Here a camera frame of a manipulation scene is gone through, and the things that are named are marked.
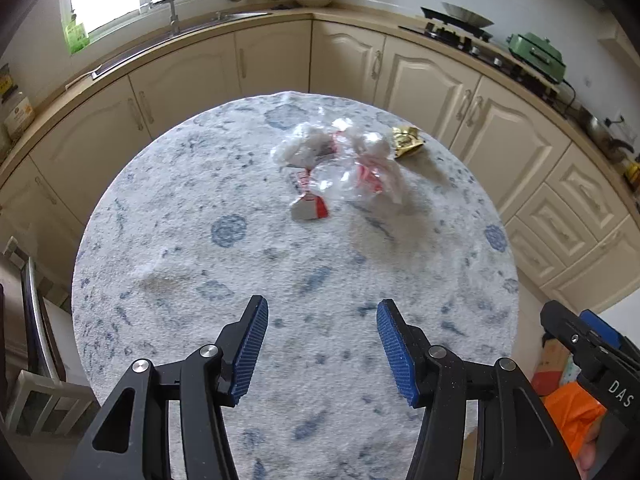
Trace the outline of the green electric cooker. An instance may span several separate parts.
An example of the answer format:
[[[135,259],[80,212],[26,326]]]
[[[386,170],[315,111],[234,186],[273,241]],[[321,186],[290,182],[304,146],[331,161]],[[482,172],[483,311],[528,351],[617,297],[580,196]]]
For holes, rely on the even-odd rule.
[[[566,65],[562,53],[552,46],[548,38],[526,32],[510,35],[506,44],[514,58],[538,70],[552,84],[560,84],[564,80]]]

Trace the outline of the blue patterned white tablecloth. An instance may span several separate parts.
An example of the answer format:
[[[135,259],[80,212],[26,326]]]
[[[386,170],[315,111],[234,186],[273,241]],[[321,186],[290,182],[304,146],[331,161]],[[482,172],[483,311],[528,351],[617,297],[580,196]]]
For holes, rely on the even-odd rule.
[[[96,204],[73,276],[82,366],[104,400],[139,358],[178,361],[216,339],[250,296],[269,326],[239,405],[224,415],[243,479],[401,479],[422,415],[400,396],[376,332],[378,303],[460,358],[510,354],[518,276],[491,199],[436,140],[401,166],[400,205],[329,204],[295,221],[271,150],[293,128],[393,114],[283,92],[185,120],[134,156]]]

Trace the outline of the black gas stove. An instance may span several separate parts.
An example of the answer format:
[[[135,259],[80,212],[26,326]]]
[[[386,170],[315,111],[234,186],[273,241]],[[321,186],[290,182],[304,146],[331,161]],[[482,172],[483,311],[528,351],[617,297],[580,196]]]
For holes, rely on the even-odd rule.
[[[535,67],[514,58],[511,53],[492,43],[492,35],[485,30],[487,26],[491,25],[491,21],[477,26],[463,18],[424,8],[424,6],[421,10],[426,19],[425,25],[399,25],[399,28],[471,55],[510,77],[548,104],[553,104],[556,101],[559,87],[555,82],[538,72]]]

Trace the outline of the jar on counter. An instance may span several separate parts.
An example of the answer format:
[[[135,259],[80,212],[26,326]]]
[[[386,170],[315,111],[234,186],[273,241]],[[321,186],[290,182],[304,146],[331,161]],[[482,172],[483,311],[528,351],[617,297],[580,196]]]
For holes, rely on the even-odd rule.
[[[8,64],[1,67],[1,122],[12,142],[17,141],[35,119],[28,96],[14,81]]]

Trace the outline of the white red plastic bag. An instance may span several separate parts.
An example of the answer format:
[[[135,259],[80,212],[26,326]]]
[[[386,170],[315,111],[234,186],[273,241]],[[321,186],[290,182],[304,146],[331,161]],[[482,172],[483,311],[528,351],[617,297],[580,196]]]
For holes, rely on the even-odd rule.
[[[329,204],[337,200],[400,205],[405,198],[390,137],[359,128],[347,118],[302,122],[270,156],[296,191],[290,203],[295,221],[328,218]]]

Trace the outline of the white stool frame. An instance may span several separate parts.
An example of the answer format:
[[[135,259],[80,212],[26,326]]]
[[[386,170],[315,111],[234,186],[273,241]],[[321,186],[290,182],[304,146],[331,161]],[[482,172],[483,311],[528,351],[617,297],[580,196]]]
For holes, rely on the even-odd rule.
[[[40,440],[75,440],[98,409],[90,387],[21,370],[4,421],[10,434]]]

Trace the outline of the small gold snack packet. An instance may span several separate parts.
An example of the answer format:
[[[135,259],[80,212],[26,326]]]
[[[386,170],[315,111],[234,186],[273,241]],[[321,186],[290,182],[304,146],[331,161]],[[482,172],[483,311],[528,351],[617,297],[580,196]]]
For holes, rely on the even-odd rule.
[[[408,157],[423,148],[421,131],[415,126],[394,127],[392,136],[394,159]]]

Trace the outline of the orange plastic bag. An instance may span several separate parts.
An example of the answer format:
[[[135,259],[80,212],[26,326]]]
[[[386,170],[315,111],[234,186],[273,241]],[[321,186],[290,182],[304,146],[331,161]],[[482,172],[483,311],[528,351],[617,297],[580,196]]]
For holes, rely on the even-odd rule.
[[[577,382],[568,382],[545,396],[544,407],[574,458],[578,457],[589,437],[594,436],[594,428],[599,428],[606,414],[604,405]]]

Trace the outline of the steel pan on stove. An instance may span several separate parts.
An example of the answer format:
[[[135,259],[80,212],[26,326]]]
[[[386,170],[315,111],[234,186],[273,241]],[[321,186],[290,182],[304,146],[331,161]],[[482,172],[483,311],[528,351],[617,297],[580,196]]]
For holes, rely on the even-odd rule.
[[[475,13],[469,9],[465,9],[463,6],[456,6],[452,3],[443,2],[442,7],[448,15],[473,27],[484,29],[494,24],[494,22],[489,18],[485,18],[483,15]]]

